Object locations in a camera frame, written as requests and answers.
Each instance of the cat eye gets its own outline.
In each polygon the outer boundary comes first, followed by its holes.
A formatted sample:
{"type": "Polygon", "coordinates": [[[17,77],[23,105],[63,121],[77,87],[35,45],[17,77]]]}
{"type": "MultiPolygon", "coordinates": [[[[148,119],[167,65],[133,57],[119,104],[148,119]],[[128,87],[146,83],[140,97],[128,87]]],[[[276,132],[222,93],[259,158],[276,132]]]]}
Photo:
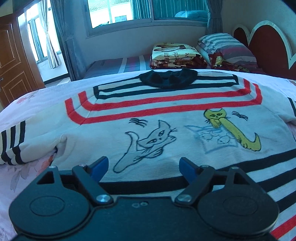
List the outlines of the cat eye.
{"type": "Polygon", "coordinates": [[[158,133],[158,136],[161,137],[164,134],[165,131],[161,131],[158,133]]]}
{"type": "Polygon", "coordinates": [[[152,139],[151,141],[148,141],[147,144],[151,144],[151,143],[155,143],[155,142],[157,142],[157,140],[156,139],[152,139]]]}

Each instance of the red headboard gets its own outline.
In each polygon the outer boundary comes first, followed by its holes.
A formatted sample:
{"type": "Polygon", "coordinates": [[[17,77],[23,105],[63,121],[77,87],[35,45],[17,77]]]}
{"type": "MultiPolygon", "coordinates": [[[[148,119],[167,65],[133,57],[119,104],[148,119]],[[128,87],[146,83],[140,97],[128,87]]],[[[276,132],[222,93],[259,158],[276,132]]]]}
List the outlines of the red headboard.
{"type": "Polygon", "coordinates": [[[274,23],[262,21],[251,33],[245,26],[237,25],[232,36],[251,50],[265,73],[296,80],[296,54],[292,55],[285,34],[274,23]]]}

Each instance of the white wall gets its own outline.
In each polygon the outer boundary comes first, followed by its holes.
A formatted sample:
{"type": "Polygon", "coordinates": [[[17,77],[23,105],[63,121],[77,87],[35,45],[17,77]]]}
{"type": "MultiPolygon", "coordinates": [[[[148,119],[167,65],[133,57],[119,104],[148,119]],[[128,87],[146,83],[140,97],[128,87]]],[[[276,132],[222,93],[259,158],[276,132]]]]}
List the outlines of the white wall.
{"type": "Polygon", "coordinates": [[[182,25],[132,28],[87,38],[80,1],[73,1],[71,11],[75,19],[74,38],[87,65],[102,59],[149,54],[157,42],[179,42],[196,46],[197,39],[205,34],[205,27],[182,25]]]}
{"type": "Polygon", "coordinates": [[[223,30],[232,33],[236,24],[249,31],[261,21],[275,23],[287,36],[293,54],[296,53],[296,14],[281,0],[224,0],[223,30]]]}
{"type": "Polygon", "coordinates": [[[57,68],[51,69],[49,67],[48,60],[45,60],[45,61],[37,64],[43,81],[50,80],[52,78],[55,78],[55,77],[58,77],[58,76],[68,73],[65,62],[64,62],[63,55],[59,54],[58,57],[59,57],[60,65],[57,68]]]}
{"type": "Polygon", "coordinates": [[[12,10],[12,0],[6,1],[0,7],[0,17],[13,13],[12,10]]]}

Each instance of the window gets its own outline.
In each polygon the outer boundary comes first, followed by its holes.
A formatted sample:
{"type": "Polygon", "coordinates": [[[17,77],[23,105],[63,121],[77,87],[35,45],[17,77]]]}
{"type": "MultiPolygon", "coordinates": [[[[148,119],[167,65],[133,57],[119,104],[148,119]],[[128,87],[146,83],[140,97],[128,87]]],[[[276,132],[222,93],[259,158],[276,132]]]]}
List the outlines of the window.
{"type": "MultiPolygon", "coordinates": [[[[57,54],[60,54],[61,49],[59,47],[59,42],[57,39],[57,32],[54,25],[54,18],[52,14],[50,1],[47,2],[47,6],[48,6],[49,37],[54,50],[57,52],[57,54]]],[[[37,63],[43,62],[47,60],[46,35],[40,23],[37,4],[29,8],[26,14],[27,14],[27,22],[28,22],[29,41],[31,44],[33,55],[37,63]]]]}
{"type": "Polygon", "coordinates": [[[204,26],[208,21],[208,11],[203,0],[82,1],[89,35],[140,24],[184,24],[186,21],[191,25],[204,26]]]}

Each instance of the wooden door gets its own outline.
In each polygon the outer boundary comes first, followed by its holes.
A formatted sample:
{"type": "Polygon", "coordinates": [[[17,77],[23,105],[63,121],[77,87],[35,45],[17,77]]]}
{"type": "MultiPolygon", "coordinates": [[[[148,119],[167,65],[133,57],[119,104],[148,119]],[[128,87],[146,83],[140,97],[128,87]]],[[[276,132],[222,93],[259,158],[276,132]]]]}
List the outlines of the wooden door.
{"type": "Polygon", "coordinates": [[[0,18],[0,100],[8,106],[22,95],[44,88],[41,78],[34,79],[20,36],[15,14],[0,18]]]}

